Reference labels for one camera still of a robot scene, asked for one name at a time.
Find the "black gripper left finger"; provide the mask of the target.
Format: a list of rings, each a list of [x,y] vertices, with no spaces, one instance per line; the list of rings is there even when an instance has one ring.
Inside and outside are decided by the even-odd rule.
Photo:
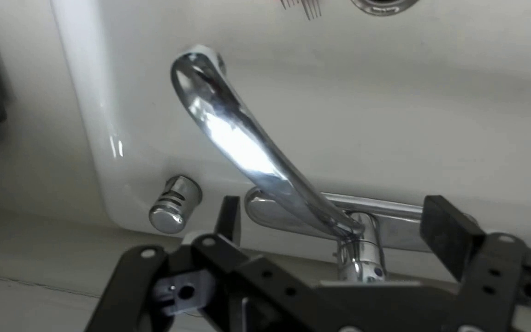
[[[312,290],[239,244],[241,199],[222,203],[217,229],[169,253],[128,249],[86,332],[172,332],[198,312],[217,332],[316,332]]]

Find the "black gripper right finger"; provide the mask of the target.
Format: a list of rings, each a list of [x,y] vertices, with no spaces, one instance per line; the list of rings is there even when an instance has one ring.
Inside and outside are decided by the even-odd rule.
[[[486,233],[443,196],[427,196],[421,238],[460,282],[443,332],[517,332],[519,306],[531,310],[531,247],[510,233]]]

